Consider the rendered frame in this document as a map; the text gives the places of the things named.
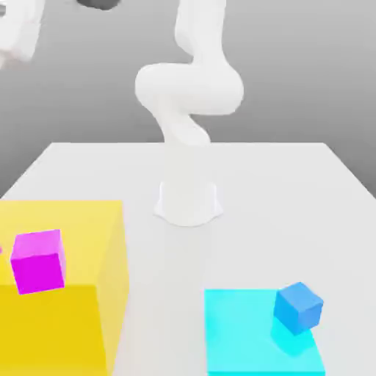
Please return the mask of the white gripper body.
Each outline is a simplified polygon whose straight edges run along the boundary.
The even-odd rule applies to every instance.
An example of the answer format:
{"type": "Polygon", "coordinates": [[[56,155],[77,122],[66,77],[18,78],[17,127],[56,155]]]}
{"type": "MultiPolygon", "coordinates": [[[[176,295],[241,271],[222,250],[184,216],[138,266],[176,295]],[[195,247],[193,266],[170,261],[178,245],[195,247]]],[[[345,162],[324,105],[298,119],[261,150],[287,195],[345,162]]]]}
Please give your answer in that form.
{"type": "Polygon", "coordinates": [[[0,0],[0,70],[7,62],[28,62],[40,34],[45,0],[0,0]]]}

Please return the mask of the small magenta cube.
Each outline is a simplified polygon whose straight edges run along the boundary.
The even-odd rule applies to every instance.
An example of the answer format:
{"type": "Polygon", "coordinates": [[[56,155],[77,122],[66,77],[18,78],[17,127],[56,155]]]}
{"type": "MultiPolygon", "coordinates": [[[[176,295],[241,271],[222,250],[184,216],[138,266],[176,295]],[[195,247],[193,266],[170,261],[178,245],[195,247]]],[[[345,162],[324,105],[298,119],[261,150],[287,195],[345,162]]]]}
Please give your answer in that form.
{"type": "Polygon", "coordinates": [[[18,234],[10,263],[19,294],[63,288],[66,258],[61,230],[18,234]]]}

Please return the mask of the small blue cube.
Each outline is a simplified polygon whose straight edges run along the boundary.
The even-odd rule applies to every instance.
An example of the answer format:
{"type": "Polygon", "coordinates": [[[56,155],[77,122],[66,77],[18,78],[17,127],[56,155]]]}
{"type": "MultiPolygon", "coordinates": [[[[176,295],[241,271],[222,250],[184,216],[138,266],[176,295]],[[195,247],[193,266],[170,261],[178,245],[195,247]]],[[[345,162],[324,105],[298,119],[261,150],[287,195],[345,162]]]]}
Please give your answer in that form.
{"type": "Polygon", "coordinates": [[[319,324],[323,303],[304,283],[297,282],[277,291],[273,314],[296,336],[319,324]]]}

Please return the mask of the large yellow box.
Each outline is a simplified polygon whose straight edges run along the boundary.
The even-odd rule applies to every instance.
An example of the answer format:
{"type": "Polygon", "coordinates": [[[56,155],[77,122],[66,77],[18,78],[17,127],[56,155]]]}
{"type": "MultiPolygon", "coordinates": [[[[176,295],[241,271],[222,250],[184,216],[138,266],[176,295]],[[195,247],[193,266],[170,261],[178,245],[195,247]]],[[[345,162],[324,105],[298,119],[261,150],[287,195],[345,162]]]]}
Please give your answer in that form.
{"type": "Polygon", "coordinates": [[[0,200],[0,376],[112,376],[129,293],[118,200],[0,200]],[[65,286],[19,294],[18,234],[59,229],[65,286]]]}

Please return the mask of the large cyan box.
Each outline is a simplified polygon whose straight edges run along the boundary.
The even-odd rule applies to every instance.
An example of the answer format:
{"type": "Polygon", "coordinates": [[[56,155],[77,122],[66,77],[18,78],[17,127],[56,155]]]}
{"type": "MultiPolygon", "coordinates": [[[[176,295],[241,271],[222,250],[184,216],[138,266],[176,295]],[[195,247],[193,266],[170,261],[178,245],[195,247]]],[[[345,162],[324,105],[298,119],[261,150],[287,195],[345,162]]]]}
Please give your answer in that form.
{"type": "Polygon", "coordinates": [[[207,289],[207,376],[326,376],[311,331],[293,335],[274,317],[275,289],[207,289]]]}

